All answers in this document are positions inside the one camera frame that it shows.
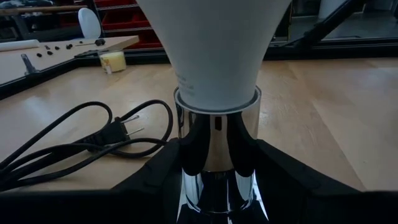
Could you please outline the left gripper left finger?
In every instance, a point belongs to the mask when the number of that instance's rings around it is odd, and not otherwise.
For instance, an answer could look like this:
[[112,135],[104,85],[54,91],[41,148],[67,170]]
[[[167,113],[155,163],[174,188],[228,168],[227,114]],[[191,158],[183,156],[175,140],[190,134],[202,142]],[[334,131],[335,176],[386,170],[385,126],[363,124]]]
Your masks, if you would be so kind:
[[113,187],[126,198],[128,224],[177,224],[182,168],[179,140],[171,139],[137,172]]

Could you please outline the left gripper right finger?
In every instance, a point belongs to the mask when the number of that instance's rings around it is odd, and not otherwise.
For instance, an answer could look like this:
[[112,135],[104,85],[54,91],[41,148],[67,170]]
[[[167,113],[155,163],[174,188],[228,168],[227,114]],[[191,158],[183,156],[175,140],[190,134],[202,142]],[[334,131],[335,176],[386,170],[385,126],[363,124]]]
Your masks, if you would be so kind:
[[256,141],[256,179],[271,224],[350,224],[358,191]]

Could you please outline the beige wooden desk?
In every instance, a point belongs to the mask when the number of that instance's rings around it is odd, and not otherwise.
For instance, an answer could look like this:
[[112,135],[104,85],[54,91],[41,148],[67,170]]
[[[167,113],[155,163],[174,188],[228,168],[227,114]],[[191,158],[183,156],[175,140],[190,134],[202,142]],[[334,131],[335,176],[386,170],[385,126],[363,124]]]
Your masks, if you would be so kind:
[[[83,40],[69,40],[61,42],[41,42],[40,47],[22,50],[13,50],[0,52],[0,86],[7,85],[18,79],[24,78],[26,67],[22,61],[21,54],[26,54],[32,65],[39,71],[45,70],[60,63],[67,62],[73,59],[76,55],[82,54],[89,50],[121,50],[126,47],[136,44],[139,37],[136,35],[125,37],[110,37],[105,38],[106,43],[102,46],[86,45],[76,47],[77,44],[94,42],[93,39]],[[68,44],[72,44],[71,49],[66,49]],[[60,47],[60,50],[55,50],[55,46]],[[53,55],[48,55],[47,51],[53,52]],[[42,57],[36,56],[37,53],[42,54]]]

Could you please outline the chrome lamp socket base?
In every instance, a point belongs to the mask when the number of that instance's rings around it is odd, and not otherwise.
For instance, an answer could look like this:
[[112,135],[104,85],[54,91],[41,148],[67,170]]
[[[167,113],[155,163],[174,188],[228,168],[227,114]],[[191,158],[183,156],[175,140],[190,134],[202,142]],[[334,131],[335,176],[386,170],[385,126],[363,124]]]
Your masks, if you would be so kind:
[[262,92],[229,111],[189,107],[174,91],[186,202],[178,224],[244,224],[265,219],[254,192]]

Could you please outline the white tube stand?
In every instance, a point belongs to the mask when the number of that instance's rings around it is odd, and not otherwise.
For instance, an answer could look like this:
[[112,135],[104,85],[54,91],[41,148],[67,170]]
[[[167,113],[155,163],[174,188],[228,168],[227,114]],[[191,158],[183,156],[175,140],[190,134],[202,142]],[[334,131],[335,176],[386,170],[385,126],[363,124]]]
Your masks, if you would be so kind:
[[40,42],[36,39],[33,40],[21,40],[14,42],[3,42],[0,43],[0,52],[22,50],[40,47]]

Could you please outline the red storage bin shelf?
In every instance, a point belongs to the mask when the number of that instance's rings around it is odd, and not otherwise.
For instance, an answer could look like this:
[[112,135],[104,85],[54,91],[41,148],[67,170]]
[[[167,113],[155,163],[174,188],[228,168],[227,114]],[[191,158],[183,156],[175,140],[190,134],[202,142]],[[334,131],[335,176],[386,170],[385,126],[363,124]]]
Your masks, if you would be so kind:
[[136,0],[93,0],[105,37],[136,35],[127,49],[160,49],[162,44]]

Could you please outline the white lightbulb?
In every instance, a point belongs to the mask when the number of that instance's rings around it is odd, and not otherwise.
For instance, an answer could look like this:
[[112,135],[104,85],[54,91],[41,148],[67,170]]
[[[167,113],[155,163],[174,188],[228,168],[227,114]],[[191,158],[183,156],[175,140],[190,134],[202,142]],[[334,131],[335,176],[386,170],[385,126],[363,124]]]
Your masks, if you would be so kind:
[[163,45],[180,97],[199,110],[254,96],[272,37],[291,0],[136,0]]

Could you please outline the black desk clamp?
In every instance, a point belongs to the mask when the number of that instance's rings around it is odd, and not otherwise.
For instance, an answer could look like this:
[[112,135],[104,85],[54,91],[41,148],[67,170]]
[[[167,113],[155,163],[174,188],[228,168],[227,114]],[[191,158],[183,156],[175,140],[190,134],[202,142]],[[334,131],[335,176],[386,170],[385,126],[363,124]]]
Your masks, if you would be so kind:
[[24,73],[25,76],[28,76],[28,75],[33,74],[33,73],[39,73],[39,70],[37,70],[32,65],[32,63],[30,62],[30,60],[29,60],[29,58],[28,58],[28,56],[26,54],[21,54],[21,58],[22,58],[22,61],[23,61],[24,65],[25,65],[25,67],[26,67],[26,71]]

